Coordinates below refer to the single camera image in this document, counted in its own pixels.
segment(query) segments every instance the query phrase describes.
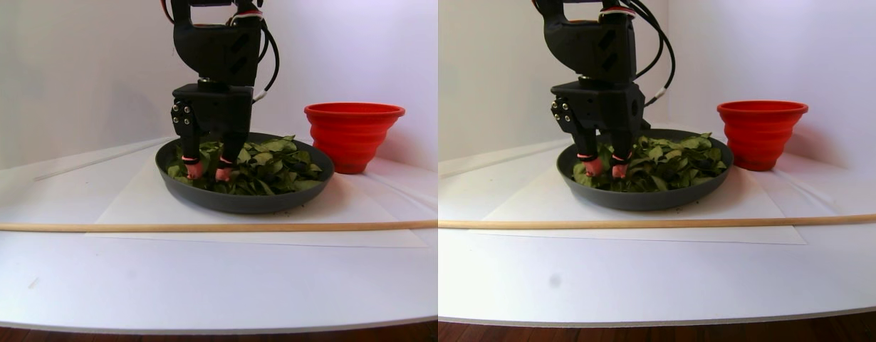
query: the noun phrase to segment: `wooden dowel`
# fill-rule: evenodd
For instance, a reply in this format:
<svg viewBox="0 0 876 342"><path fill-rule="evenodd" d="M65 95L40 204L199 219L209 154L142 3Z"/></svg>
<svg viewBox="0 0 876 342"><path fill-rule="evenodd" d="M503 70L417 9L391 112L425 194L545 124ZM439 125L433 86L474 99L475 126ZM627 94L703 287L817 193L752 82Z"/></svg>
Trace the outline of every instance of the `wooden dowel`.
<svg viewBox="0 0 876 342"><path fill-rule="evenodd" d="M763 227L773 225L872 224L876 214L790 217L773 219L631 219L630 221L558 221L558 222L483 222L447 221L438 226L451 229L554 230L554 229L634 229L634 228L720 228Z"/></svg>
<svg viewBox="0 0 876 342"><path fill-rule="evenodd" d="M436 228L438 221L369 224L0 224L9 232L366 232Z"/></svg>

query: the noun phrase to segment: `black mount bracket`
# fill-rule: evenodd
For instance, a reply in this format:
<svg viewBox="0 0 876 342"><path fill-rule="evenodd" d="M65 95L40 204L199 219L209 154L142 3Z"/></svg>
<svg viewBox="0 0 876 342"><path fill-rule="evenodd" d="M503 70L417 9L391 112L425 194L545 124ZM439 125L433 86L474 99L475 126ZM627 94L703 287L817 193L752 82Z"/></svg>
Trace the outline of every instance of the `black mount bracket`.
<svg viewBox="0 0 876 342"><path fill-rule="evenodd" d="M216 133L222 159L235 162L249 134L262 19L236 17L229 25L191 21L192 6L230 4L237 14L260 13L252 0L172 0L175 51L199 76L197 83L173 91L172 123L185 159L200 157L200 137Z"/></svg>
<svg viewBox="0 0 876 342"><path fill-rule="evenodd" d="M603 3L598 20L571 21L564 3ZM644 120L644 94L637 78L633 13L618 0L533 0L545 21L546 45L577 81L552 87L552 114L571 134L578 153L595 157L597 130L610 134L614 156L626 160Z"/></svg>

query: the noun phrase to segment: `white backdrop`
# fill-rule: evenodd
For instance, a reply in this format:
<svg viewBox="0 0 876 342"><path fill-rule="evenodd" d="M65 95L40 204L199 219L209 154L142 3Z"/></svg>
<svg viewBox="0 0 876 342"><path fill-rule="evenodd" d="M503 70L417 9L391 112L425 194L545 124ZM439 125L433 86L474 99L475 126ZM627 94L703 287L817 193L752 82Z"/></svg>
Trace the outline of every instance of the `white backdrop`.
<svg viewBox="0 0 876 342"><path fill-rule="evenodd" d="M788 151L876 170L876 0L857 3L670 0L670 117L722 130L721 102L803 102Z"/></svg>
<svg viewBox="0 0 876 342"><path fill-rule="evenodd" d="M220 22L230 9L201 9ZM408 112L380 157L435 170L436 0L268 1L282 50L255 128L308 136L302 108L373 101ZM265 58L260 86L272 71ZM171 92L197 76L156 1L0 0L0 169L173 136Z"/></svg>
<svg viewBox="0 0 876 342"><path fill-rule="evenodd" d="M668 30L669 2L645 3ZM599 4L565 6L571 19L594 19L600 9ZM441 0L438 11L441 160L568 139L549 112L555 100L549 89L576 81L577 75L546 48L542 16L529 0ZM635 27L640 70L656 55L659 41L643 19ZM668 77L664 53L637 84L649 98ZM668 102L668 95L660 98L644 116L668 120Z"/></svg>

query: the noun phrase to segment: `red collapsible bowl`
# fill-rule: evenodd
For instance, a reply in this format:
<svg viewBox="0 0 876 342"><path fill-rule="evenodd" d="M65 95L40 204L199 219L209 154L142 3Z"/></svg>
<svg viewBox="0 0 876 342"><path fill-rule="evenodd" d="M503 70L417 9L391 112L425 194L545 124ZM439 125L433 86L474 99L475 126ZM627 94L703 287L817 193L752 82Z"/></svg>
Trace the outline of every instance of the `red collapsible bowl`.
<svg viewBox="0 0 876 342"><path fill-rule="evenodd" d="M387 131L406 113L396 105L320 103L305 107L314 147L333 160L338 173L364 172Z"/></svg>
<svg viewBox="0 0 876 342"><path fill-rule="evenodd" d="M773 169L793 137L808 105L789 101L737 101L717 106L726 124L727 144L735 155L735 165L747 169Z"/></svg>

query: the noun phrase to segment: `leaves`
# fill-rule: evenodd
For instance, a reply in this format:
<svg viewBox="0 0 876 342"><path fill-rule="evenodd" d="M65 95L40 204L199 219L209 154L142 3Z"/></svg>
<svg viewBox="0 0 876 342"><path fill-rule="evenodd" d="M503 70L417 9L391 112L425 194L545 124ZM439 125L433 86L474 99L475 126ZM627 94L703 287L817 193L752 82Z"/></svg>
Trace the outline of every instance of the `leaves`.
<svg viewBox="0 0 876 342"><path fill-rule="evenodd" d="M639 137L627 164L624 179L610 174L612 147L598 145L604 173L587 176L583 163L574 166L575 182L612 192L666 192L700 185L725 172L722 151L709 139L711 134L694 135L679 141Z"/></svg>
<svg viewBox="0 0 876 342"><path fill-rule="evenodd" d="M246 162L249 162L250 159L251 154L249 153L249 151L242 149L239 151L239 159L236 161L236 163L244 164Z"/></svg>
<svg viewBox="0 0 876 342"><path fill-rule="evenodd" d="M652 160L658 160L659 157L663 156L662 147L660 147L660 146L654 147L653 150L650 150L650 152L647 152L647 156L650 156L650 159L652 159Z"/></svg>
<svg viewBox="0 0 876 342"><path fill-rule="evenodd" d="M672 160L673 157L679 157L682 155L682 150L670 150L669 153L666 153L666 160Z"/></svg>
<svg viewBox="0 0 876 342"><path fill-rule="evenodd" d="M256 163L258 165L266 165L266 163L270 162L270 160L272 160L272 159L273 159L273 153L269 153L269 152L258 153L258 155L256 155L255 157L252 158L252 160L255 160L254 163Z"/></svg>
<svg viewBox="0 0 876 342"><path fill-rule="evenodd" d="M182 168L178 165L170 166L168 171L166 172L171 177L178 177L178 172L180 172Z"/></svg>
<svg viewBox="0 0 876 342"><path fill-rule="evenodd" d="M219 153L222 152L222 144L217 141L200 144L201 162L206 167L201 179L185 177L187 169L181 163L180 147L177 159L167 166L167 174L186 185L229 195L282 195L320 185L323 170L312 162L308 151L298 150L293 138L286 136L263 143L245 143L229 182L216 182Z"/></svg>
<svg viewBox="0 0 876 342"><path fill-rule="evenodd" d="M295 186L296 191L301 192L303 190L314 188L315 186L320 184L320 180L299 180L298 182L293 183L293 186Z"/></svg>
<svg viewBox="0 0 876 342"><path fill-rule="evenodd" d="M650 176L650 179L653 179L653 182L656 183L657 189L659 189L660 192L669 191L669 185L666 185L666 180L663 180L662 178L659 178L657 176Z"/></svg>

